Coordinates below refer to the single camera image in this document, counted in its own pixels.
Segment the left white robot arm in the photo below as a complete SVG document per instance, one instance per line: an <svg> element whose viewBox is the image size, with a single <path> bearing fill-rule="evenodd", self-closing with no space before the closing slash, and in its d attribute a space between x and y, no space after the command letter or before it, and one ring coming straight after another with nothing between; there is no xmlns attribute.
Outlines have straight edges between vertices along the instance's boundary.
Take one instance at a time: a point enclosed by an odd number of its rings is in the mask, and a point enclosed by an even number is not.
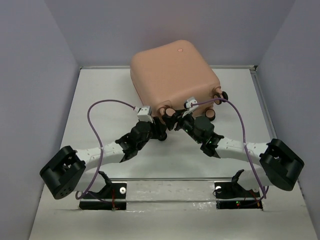
<svg viewBox="0 0 320 240"><path fill-rule="evenodd" d="M153 121L138 121L129 133L104 146L89 149L64 146L44 165L39 175L56 200L72 192L80 199L79 194L92 191L104 198L110 194L111 181L100 167L134 158L149 140L166 140L166 131L166 125L155 117ZM104 180L94 184L98 176Z"/></svg>

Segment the pink hard-shell suitcase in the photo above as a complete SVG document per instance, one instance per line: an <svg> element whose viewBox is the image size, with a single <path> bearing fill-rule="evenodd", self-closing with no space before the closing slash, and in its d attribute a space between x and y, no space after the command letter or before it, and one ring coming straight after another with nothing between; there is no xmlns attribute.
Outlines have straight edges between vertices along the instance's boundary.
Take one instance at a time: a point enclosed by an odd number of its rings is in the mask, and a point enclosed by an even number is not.
<svg viewBox="0 0 320 240"><path fill-rule="evenodd" d="M228 97L215 72L187 40L136 53L130 62L130 77L142 104L159 118L165 110L182 110L189 98L195 98L200 105L193 116L204 115L213 121L214 104Z"/></svg>

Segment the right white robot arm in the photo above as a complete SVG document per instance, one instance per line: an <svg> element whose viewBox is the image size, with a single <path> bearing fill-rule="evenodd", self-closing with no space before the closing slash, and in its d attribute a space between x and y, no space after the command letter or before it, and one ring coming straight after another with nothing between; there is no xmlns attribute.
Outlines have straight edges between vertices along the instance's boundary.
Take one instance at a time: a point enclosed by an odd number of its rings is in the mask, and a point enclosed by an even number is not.
<svg viewBox="0 0 320 240"><path fill-rule="evenodd" d="M292 191L305 166L304 161L282 140L267 143L234 140L215 133L215 126L205 116L193 117L186 110L162 116L169 130L183 130L208 157L248 162L250 170L239 170L230 183L235 196L248 190L275 186Z"/></svg>

